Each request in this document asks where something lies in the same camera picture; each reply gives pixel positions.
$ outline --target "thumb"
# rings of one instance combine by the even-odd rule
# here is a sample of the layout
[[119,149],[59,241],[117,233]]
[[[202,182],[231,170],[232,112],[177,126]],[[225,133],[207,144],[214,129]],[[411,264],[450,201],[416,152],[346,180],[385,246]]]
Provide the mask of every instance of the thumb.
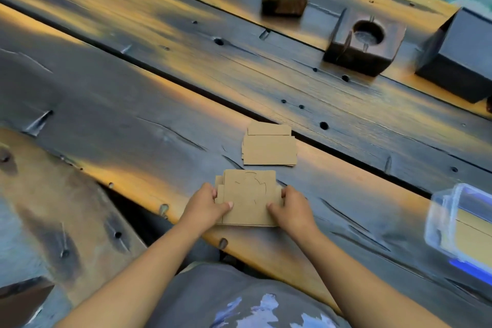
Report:
[[232,210],[234,203],[232,201],[223,202],[218,205],[220,216],[229,213]]
[[279,222],[279,219],[280,219],[280,216],[282,215],[282,208],[280,207],[280,205],[278,205],[276,203],[273,203],[273,202],[269,202],[267,204],[267,210],[270,213],[270,215],[272,217],[274,217],[274,219],[278,223]]

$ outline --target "hand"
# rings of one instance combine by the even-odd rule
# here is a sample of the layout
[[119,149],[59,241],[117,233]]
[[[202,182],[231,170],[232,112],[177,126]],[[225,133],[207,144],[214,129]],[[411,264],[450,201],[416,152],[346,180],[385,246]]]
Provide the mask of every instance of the hand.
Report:
[[189,199],[179,224],[188,225],[200,237],[232,209],[232,202],[215,203],[216,197],[217,190],[212,184],[203,183],[202,187]]
[[302,193],[288,185],[282,189],[282,197],[285,197],[283,207],[269,202],[267,209],[279,226],[295,242],[300,241],[302,236],[309,235],[312,231],[318,231],[309,201]]

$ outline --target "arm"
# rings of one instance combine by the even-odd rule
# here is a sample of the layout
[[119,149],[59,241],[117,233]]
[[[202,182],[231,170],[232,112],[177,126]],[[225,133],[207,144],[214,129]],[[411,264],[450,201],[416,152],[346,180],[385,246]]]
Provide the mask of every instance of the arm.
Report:
[[232,208],[231,202],[215,204],[215,197],[215,188],[205,183],[191,197],[177,225],[56,327],[144,326],[195,241]]
[[350,257],[316,226],[307,199],[287,186],[285,206],[268,210],[311,261],[354,328],[449,328]]

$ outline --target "person's left hand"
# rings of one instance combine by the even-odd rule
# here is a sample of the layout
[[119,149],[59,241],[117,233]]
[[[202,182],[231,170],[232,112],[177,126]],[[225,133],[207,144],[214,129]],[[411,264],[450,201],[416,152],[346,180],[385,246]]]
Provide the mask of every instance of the person's left hand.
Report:
[[179,224],[189,226],[201,236],[203,232],[217,223],[220,217],[232,209],[232,202],[215,203],[216,197],[217,190],[212,184],[203,183],[202,187],[189,199]]

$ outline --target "forearm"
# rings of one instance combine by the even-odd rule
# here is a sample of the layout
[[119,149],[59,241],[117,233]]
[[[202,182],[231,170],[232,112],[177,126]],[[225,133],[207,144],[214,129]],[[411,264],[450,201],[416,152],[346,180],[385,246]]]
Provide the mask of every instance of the forearm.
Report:
[[175,225],[57,328],[143,326],[199,236],[189,225]]
[[354,328],[449,328],[350,257],[317,228],[294,238]]

